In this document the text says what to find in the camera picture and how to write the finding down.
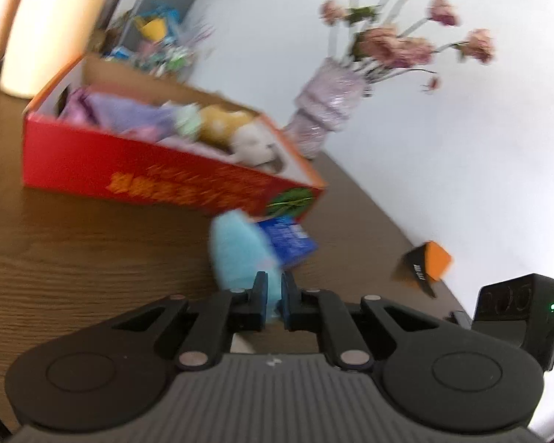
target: purple cloth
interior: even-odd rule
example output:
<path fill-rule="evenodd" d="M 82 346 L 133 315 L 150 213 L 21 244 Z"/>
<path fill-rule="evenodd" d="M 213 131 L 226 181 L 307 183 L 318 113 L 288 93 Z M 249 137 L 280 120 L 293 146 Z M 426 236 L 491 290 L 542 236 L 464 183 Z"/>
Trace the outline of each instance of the purple cloth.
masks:
<path fill-rule="evenodd" d="M 175 134 L 176 109 L 78 88 L 70 94 L 59 119 L 77 126 L 100 128 L 137 140 L 156 142 Z"/>

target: flower vase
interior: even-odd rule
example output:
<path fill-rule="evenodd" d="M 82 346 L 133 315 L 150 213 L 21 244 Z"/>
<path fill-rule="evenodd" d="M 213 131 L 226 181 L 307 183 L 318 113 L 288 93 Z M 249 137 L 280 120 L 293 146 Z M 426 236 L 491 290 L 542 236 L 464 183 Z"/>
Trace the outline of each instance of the flower vase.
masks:
<path fill-rule="evenodd" d="M 367 89 L 362 75 L 332 58 L 322 62 L 295 99 L 298 111 L 284 133 L 308 158 L 316 158 L 331 131 L 341 131 Z"/>

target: green leaf graphic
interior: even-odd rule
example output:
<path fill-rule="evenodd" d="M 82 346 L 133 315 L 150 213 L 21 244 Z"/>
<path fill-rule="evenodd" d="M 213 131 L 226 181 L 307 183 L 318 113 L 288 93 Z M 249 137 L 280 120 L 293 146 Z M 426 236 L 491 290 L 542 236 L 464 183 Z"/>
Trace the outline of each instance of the green leaf graphic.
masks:
<path fill-rule="evenodd" d="M 273 198 L 267 205 L 266 214 L 270 217 L 300 216 L 314 201 L 309 188 L 291 188 Z"/>

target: pink flower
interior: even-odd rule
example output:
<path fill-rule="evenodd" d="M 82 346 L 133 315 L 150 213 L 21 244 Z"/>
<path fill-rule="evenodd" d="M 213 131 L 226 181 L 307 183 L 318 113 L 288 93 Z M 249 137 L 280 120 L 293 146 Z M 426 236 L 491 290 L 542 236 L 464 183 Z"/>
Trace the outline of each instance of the pink flower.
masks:
<path fill-rule="evenodd" d="M 340 6 L 335 0 L 326 0 L 320 7 L 320 15 L 324 22 L 332 26 L 337 21 L 342 20 L 347 16 L 348 12 Z"/>
<path fill-rule="evenodd" d="M 435 48 L 425 38 L 403 38 L 398 40 L 391 61 L 386 66 L 392 68 L 411 68 L 415 65 L 431 63 Z"/>
<path fill-rule="evenodd" d="M 425 93 L 433 93 L 435 90 L 438 90 L 441 86 L 441 80 L 438 76 L 432 76 L 429 80 L 429 83 L 423 85 L 423 91 Z"/>
<path fill-rule="evenodd" d="M 396 27 L 393 25 L 367 30 L 363 32 L 359 42 L 359 51 L 362 54 L 370 56 L 386 66 L 388 62 L 394 60 L 398 47 Z"/>
<path fill-rule="evenodd" d="M 489 63 L 495 56 L 495 46 L 487 29 L 472 30 L 465 44 L 459 46 L 462 55 L 471 56 L 482 63 Z"/>
<path fill-rule="evenodd" d="M 429 19 L 438 21 L 444 26 L 458 26 L 459 18 L 447 0 L 431 0 Z"/>

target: gray ribbed panel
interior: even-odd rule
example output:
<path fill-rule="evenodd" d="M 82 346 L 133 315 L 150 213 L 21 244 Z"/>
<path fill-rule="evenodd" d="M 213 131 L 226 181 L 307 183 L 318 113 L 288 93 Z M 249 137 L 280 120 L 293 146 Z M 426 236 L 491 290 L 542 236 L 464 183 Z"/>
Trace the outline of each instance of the gray ribbed panel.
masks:
<path fill-rule="evenodd" d="M 539 443 L 526 429 L 488 436 L 442 433 L 397 413 L 369 377 L 322 354 L 228 354 L 180 374 L 164 398 L 127 425 L 90 435 L 23 427 L 12 443 Z"/>

